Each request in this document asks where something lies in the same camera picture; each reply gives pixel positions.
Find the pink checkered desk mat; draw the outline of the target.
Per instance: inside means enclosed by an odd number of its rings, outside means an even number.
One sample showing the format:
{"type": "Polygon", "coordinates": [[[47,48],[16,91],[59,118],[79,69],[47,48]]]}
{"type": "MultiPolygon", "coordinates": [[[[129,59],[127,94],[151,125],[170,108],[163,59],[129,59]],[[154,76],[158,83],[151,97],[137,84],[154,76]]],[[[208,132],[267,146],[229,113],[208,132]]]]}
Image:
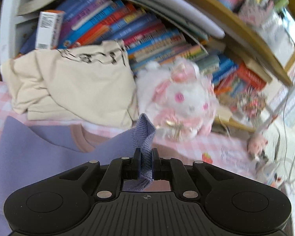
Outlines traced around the pink checkered desk mat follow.
{"type": "MultiPolygon", "coordinates": [[[[100,125],[91,124],[88,122],[79,122],[79,121],[67,121],[67,122],[56,122],[56,121],[27,121],[26,115],[21,115],[15,113],[11,108],[10,95],[6,85],[3,82],[0,82],[0,137],[2,130],[4,128],[4,123],[7,116],[14,117],[21,123],[34,127],[31,125],[71,125],[71,124],[82,124],[89,132],[100,135],[103,137],[114,137],[117,134],[121,133],[121,129],[103,127],[100,125]]],[[[248,160],[247,151],[245,150],[246,144],[237,139],[237,138],[228,138],[226,136],[209,134],[207,137],[198,136],[190,142],[184,143],[174,143],[171,141],[162,140],[159,137],[154,139],[154,144],[161,145],[159,148],[159,154],[165,155],[170,152],[175,158],[182,159],[186,164],[192,164],[194,160],[204,159],[205,162],[213,162],[213,165],[221,167],[223,169],[229,170],[231,172],[240,174],[242,176],[253,178],[253,166],[248,160]]],[[[152,191],[154,189],[163,190],[169,188],[169,183],[166,181],[155,181],[152,183],[146,191],[152,191]]],[[[285,227],[285,232],[287,235],[294,235],[295,233],[295,201],[294,197],[291,197],[292,204],[292,217],[288,220],[288,223],[285,227]]],[[[116,225],[116,234],[115,235],[140,235],[140,229],[143,229],[142,235],[157,235],[152,232],[151,226],[159,225],[158,222],[151,222],[149,224],[145,223],[144,226],[141,226],[140,218],[141,214],[137,211],[137,220],[134,223],[134,216],[132,216],[130,222],[132,230],[129,231],[128,228],[122,227],[122,224],[116,225]]],[[[161,224],[162,233],[159,235],[178,235],[177,231],[171,231],[168,228],[165,229],[165,222],[161,224]]],[[[4,216],[0,214],[0,235],[9,235],[11,233],[10,227],[4,216]]]]}

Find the cream folded garment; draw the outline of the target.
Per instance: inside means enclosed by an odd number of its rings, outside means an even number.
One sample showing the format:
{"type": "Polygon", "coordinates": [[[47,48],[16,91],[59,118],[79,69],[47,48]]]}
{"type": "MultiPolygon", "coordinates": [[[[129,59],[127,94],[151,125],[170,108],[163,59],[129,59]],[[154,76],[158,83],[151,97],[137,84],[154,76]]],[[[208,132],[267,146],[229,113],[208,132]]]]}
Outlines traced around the cream folded garment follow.
{"type": "Polygon", "coordinates": [[[28,120],[78,120],[130,128],[136,84],[123,41],[33,50],[1,65],[11,105],[28,120]]]}

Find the colorful bead tree ornament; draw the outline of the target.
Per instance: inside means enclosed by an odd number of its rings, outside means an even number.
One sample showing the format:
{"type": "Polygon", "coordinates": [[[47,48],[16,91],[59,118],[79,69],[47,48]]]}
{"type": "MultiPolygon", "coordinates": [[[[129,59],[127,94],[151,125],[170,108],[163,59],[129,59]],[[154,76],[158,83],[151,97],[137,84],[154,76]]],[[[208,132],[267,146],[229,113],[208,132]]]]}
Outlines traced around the colorful bead tree ornament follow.
{"type": "Polygon", "coordinates": [[[218,96],[220,104],[228,107],[231,113],[239,119],[248,121],[257,118],[266,106],[267,96],[252,88],[237,93],[234,97],[229,94],[218,96]]]}

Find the small pink pig plush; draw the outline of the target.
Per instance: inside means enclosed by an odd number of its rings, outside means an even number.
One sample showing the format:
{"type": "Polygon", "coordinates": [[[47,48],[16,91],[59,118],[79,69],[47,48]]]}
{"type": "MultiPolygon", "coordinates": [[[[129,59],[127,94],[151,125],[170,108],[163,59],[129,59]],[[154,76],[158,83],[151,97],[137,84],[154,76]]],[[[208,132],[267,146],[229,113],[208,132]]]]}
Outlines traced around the small pink pig plush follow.
{"type": "Polygon", "coordinates": [[[268,144],[268,140],[265,137],[263,137],[262,134],[253,135],[248,141],[248,146],[247,146],[248,154],[250,155],[251,158],[259,160],[262,154],[262,151],[264,151],[267,144],[268,144]]]}

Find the purple and mauve sweater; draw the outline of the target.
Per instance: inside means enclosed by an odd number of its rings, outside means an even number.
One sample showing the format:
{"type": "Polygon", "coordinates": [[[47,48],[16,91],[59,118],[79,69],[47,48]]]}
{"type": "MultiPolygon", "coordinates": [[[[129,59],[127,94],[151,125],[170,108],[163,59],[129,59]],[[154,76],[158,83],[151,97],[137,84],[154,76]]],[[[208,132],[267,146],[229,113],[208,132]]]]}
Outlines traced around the purple and mauve sweater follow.
{"type": "Polygon", "coordinates": [[[108,165],[113,159],[132,157],[141,149],[143,167],[139,180],[124,183],[125,191],[143,191],[152,183],[151,150],[159,156],[177,158],[184,164],[193,159],[177,150],[153,142],[156,129],[147,116],[141,115],[134,128],[113,138],[86,131],[81,125],[26,126],[7,117],[0,138],[0,235],[11,229],[4,217],[4,202],[14,191],[57,175],[90,160],[108,165]]]}

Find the white Gorilla book box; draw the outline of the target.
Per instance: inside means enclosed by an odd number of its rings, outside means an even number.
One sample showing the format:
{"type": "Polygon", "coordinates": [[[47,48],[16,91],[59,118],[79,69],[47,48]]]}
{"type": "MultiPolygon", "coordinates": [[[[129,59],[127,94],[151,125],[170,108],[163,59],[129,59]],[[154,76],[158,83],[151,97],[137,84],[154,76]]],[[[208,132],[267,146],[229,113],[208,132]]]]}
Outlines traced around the white Gorilla book box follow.
{"type": "Polygon", "coordinates": [[[64,11],[47,10],[39,14],[35,49],[52,50],[58,46],[64,11]]]}

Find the pink white bunny plush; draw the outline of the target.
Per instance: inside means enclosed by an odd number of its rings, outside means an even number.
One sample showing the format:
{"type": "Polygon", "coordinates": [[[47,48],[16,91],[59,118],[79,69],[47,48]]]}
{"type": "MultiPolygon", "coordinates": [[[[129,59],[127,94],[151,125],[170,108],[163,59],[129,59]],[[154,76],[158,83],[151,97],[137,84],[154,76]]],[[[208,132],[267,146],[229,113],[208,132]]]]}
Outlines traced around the pink white bunny plush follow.
{"type": "Polygon", "coordinates": [[[148,62],[136,75],[138,111],[159,137],[175,142],[208,135],[218,108],[211,78],[192,61],[148,62]]]}

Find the row of books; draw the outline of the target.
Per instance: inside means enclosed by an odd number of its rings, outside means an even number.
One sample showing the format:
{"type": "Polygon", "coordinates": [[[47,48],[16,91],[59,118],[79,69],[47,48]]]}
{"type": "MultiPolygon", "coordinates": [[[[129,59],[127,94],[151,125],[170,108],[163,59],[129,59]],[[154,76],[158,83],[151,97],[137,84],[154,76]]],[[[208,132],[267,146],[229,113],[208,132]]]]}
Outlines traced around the row of books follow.
{"type": "MultiPolygon", "coordinates": [[[[99,45],[121,40],[135,75],[148,62],[171,63],[181,57],[191,60],[200,72],[212,75],[218,93],[235,96],[247,89],[260,91],[265,81],[256,73],[224,56],[209,56],[200,45],[191,45],[178,29],[167,28],[154,14],[131,3],[111,0],[66,0],[58,46],[55,49],[99,45]]],[[[35,49],[36,31],[21,48],[22,55],[35,49]]]]}

